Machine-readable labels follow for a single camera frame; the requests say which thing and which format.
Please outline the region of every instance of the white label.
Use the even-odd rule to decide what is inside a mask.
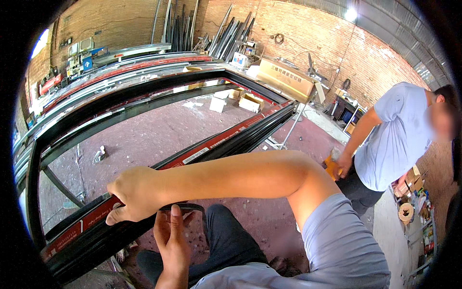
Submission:
[[[205,153],[206,151],[208,151],[209,149],[208,148],[203,148],[201,149],[200,151],[198,151],[197,153],[193,154],[192,156],[186,158],[185,160],[183,160],[183,163],[184,164],[187,164],[189,163],[190,161],[194,160],[195,158],[197,158],[198,156],[200,156],[201,154]]]

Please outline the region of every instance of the tape roll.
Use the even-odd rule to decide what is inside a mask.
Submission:
[[[398,216],[404,225],[407,225],[411,221],[413,215],[414,207],[410,203],[404,203],[400,206]]]

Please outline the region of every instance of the corrugated metal roof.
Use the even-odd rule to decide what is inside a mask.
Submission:
[[[372,33],[403,56],[413,67],[422,62],[433,78],[431,89],[449,83],[445,55],[431,27],[410,0],[288,0],[345,18],[348,8],[358,13],[356,25]]]

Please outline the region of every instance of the gray shirt sleeve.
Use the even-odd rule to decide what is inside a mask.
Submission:
[[[385,255],[350,201],[341,193],[327,198],[302,230],[310,273],[296,279],[337,288],[387,288],[390,271]]]
[[[390,88],[374,105],[374,110],[384,123],[393,121],[404,105],[406,88],[401,83]]]

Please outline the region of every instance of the black pants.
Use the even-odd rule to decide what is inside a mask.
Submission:
[[[384,193],[383,191],[368,189],[363,182],[361,182],[356,173],[356,168],[354,167],[354,157],[353,164],[348,174],[345,178],[341,178],[337,181],[337,186],[339,186],[342,193],[351,201],[353,210],[355,210],[359,216],[364,215],[367,208],[375,205]]]
[[[206,215],[210,256],[204,263],[189,267],[189,288],[205,275],[226,267],[249,262],[268,264],[265,253],[227,207],[214,204],[207,209]],[[155,286],[164,268],[160,254],[143,250],[136,256],[136,262]]]

